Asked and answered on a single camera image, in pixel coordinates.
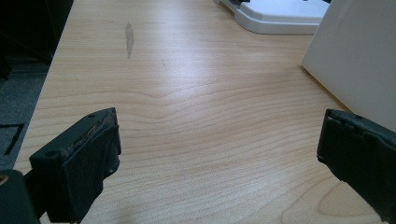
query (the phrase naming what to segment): gray mark on table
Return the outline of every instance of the gray mark on table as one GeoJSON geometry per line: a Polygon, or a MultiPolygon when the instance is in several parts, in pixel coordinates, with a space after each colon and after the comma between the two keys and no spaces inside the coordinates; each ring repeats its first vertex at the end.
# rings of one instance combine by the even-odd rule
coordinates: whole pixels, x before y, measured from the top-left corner
{"type": "Polygon", "coordinates": [[[132,30],[131,23],[125,27],[125,36],[126,36],[126,50],[128,51],[128,58],[131,58],[132,54],[132,46],[134,45],[134,31],[132,30]]]}

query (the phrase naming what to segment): white plastic object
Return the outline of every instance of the white plastic object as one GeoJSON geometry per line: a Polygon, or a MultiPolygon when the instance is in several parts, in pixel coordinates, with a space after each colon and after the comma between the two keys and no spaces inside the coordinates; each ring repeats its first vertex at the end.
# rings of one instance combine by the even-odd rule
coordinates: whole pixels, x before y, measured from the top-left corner
{"type": "Polygon", "coordinates": [[[250,0],[239,7],[232,0],[214,1],[233,10],[245,29],[267,35],[312,35],[329,7],[322,0],[250,0]]]}
{"type": "Polygon", "coordinates": [[[332,0],[304,68],[352,112],[396,132],[396,1],[332,0]]]}

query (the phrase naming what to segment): light wood tabletop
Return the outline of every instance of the light wood tabletop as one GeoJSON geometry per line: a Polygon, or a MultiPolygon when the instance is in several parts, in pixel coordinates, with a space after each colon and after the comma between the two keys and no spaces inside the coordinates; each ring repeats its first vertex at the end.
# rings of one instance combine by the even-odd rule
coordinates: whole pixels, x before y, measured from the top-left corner
{"type": "Polygon", "coordinates": [[[75,0],[15,169],[114,106],[120,169],[82,223],[380,223],[317,161],[326,108],[347,109],[301,67],[311,38],[212,0],[75,0]]]}

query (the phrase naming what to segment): dark floor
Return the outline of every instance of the dark floor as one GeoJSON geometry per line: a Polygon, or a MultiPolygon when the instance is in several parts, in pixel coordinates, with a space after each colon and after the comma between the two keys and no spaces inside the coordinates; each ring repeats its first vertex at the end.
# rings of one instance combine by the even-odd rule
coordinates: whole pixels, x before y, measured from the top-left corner
{"type": "Polygon", "coordinates": [[[7,56],[11,73],[0,77],[0,170],[12,169],[35,110],[49,66],[24,56],[7,56]]]}

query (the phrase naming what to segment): table surface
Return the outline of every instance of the table surface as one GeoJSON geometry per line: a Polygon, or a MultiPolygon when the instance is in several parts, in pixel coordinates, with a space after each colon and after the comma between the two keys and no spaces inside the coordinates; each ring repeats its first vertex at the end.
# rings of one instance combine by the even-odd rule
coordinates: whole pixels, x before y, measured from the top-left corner
{"type": "Polygon", "coordinates": [[[114,106],[120,169],[83,223],[380,223],[317,161],[326,108],[346,108],[301,67],[311,38],[212,0],[76,0],[15,169],[114,106]]]}

